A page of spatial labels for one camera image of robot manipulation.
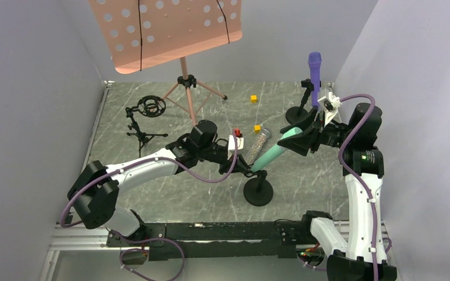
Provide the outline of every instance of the black stand base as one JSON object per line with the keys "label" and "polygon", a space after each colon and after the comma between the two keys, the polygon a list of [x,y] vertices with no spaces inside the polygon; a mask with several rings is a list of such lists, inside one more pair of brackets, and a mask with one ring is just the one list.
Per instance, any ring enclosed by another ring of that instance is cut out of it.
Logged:
{"label": "black stand base", "polygon": [[285,119],[289,122],[289,124],[296,124],[308,116],[308,112],[304,108],[301,109],[301,114],[299,115],[297,115],[298,110],[299,107],[291,107],[285,113]]}
{"label": "black stand base", "polygon": [[261,184],[260,178],[250,179],[244,185],[244,198],[246,201],[256,207],[265,206],[270,203],[273,198],[273,187],[267,180],[263,180]]}

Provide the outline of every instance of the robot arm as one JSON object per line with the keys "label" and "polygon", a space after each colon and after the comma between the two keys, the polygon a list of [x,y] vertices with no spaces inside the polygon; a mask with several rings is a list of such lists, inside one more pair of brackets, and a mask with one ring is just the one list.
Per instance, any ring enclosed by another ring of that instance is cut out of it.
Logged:
{"label": "robot arm", "polygon": [[[182,135],[151,155],[129,162],[103,166],[99,161],[89,163],[68,192],[68,199],[77,199],[73,207],[86,228],[105,226],[118,231],[131,240],[144,237],[144,222],[134,211],[128,211],[116,204],[118,193],[139,186],[153,179],[178,174],[184,169],[207,160],[220,165],[219,172],[243,173],[252,176],[249,166],[241,155],[229,157],[231,148],[227,142],[220,145],[216,125],[207,120],[200,121],[191,133]],[[243,145],[240,132],[236,132],[237,147]]]}
{"label": "robot arm", "polygon": [[[281,130],[282,132],[299,127],[303,132],[280,140],[278,145],[304,156],[308,152],[315,153],[320,145],[341,148],[342,143],[370,108],[369,104],[357,105],[349,123],[340,124],[335,122],[333,117],[338,112],[341,100],[333,93],[326,92],[319,103],[322,108],[320,112],[318,107],[313,107],[304,120]],[[380,223],[373,225],[374,214],[370,204],[370,202],[374,203],[376,221],[380,222],[380,190],[384,166],[382,154],[374,143],[381,124],[381,115],[380,108],[374,107],[367,121],[342,152],[343,161],[361,177],[372,195],[369,201],[368,191],[361,182],[348,170],[343,169],[349,194],[349,242],[346,242],[337,231],[330,215],[312,212],[311,217],[308,218],[311,234],[318,240],[328,256],[327,274],[330,281],[372,279],[373,254],[376,256],[379,280],[396,280],[397,278],[396,268],[387,265]],[[372,247],[374,227],[377,228],[377,241],[375,247]]]}

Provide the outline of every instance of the music stand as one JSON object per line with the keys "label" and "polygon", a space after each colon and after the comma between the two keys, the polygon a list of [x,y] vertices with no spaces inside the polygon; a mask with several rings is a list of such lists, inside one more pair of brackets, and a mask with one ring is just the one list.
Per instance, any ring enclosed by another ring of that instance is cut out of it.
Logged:
{"label": "music stand", "polygon": [[[211,93],[227,96],[188,74],[185,57],[239,40],[241,0],[89,0],[119,73],[128,74],[180,59],[182,76],[165,94],[184,109],[193,122]],[[181,84],[188,109],[168,96]],[[210,91],[195,112],[190,87]]]}

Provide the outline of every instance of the teal cylinder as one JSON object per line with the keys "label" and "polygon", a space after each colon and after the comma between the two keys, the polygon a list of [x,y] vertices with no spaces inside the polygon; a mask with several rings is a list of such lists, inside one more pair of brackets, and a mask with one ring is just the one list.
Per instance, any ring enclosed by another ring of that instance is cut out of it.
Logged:
{"label": "teal cylinder", "polygon": [[[280,139],[285,139],[290,136],[297,135],[301,132],[302,132],[301,129],[299,129],[298,127],[294,127],[288,130]],[[251,167],[251,171],[257,172],[259,170],[262,170],[263,168],[266,167],[266,165],[270,164],[278,156],[281,156],[286,150],[287,148],[283,148],[282,146],[275,144],[274,146],[272,146],[272,148],[268,149],[268,151],[266,151],[265,154],[261,155],[261,157],[254,162],[253,166]]]}

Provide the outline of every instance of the marble surface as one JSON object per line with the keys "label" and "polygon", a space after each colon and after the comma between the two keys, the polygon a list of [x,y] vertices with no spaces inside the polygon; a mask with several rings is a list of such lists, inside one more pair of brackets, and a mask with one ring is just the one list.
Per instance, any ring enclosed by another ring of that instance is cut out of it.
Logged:
{"label": "marble surface", "polygon": [[[114,83],[101,114],[89,159],[100,160],[104,165],[136,159],[138,141],[125,134],[129,124],[125,107],[136,105],[145,95],[162,97],[172,85]],[[298,105],[303,93],[300,83],[290,82],[211,82],[208,85],[226,94],[228,100],[212,95],[197,118],[215,122],[221,138],[228,138],[232,128],[240,128],[245,136],[244,155],[255,141],[255,124],[272,130],[272,137],[262,153],[275,144],[281,137],[279,130],[288,125],[285,111]],[[199,86],[192,92],[197,109],[209,92]],[[258,97],[257,103],[250,102],[251,95]],[[181,86],[170,97],[181,105],[187,104]],[[143,156],[164,148],[192,128],[188,114],[171,102],[167,102],[162,116],[136,115],[136,120],[142,131],[169,134],[167,138],[156,137],[150,141],[142,150]],[[163,177],[122,191],[118,204],[135,210],[146,222],[299,220],[306,210],[327,211],[337,220],[347,220],[349,203],[337,152],[335,148],[320,147],[315,154],[303,157],[287,151],[268,165],[265,168],[267,179],[275,193],[272,202],[264,207],[249,205],[244,199],[243,186],[248,179],[242,174],[232,174],[218,184],[201,182],[187,173]],[[217,169],[216,164],[207,162],[192,168],[209,179],[221,177]]]}

